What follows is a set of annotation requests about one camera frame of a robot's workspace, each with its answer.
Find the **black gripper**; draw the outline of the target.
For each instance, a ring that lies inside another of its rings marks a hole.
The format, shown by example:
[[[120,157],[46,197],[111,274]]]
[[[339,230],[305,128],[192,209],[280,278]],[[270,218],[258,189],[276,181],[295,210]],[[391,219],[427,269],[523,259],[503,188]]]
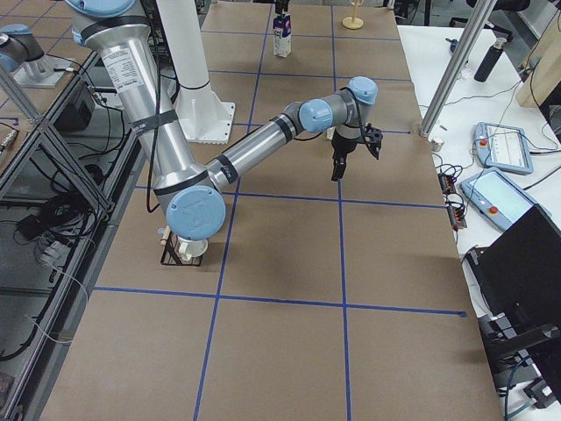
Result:
[[[275,13],[277,15],[284,15],[288,12],[289,0],[275,0]]]
[[[333,170],[330,178],[333,182],[338,182],[343,179],[347,167],[347,155],[352,153],[359,143],[359,137],[349,139],[339,133],[333,134],[331,140],[331,146],[333,148]]]

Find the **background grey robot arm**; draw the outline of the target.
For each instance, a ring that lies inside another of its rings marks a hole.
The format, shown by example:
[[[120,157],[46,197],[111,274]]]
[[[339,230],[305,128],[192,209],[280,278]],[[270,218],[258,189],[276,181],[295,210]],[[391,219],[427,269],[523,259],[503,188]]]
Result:
[[[63,76],[31,29],[23,24],[1,28],[1,65],[24,88],[54,89]]]

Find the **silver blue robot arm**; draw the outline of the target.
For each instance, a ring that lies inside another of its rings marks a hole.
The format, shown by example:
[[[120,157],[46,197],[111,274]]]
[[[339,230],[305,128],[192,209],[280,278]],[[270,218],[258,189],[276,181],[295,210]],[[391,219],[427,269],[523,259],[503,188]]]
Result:
[[[153,172],[153,191],[180,239],[202,241],[222,227],[223,189],[302,132],[334,130],[339,180],[357,144],[380,151],[381,134],[366,125],[378,94],[364,76],[319,99],[292,103],[241,140],[230,143],[235,104],[211,88],[195,4],[159,1],[157,11],[179,88],[171,99],[154,55],[153,21],[139,1],[72,1],[75,41],[97,52]]]

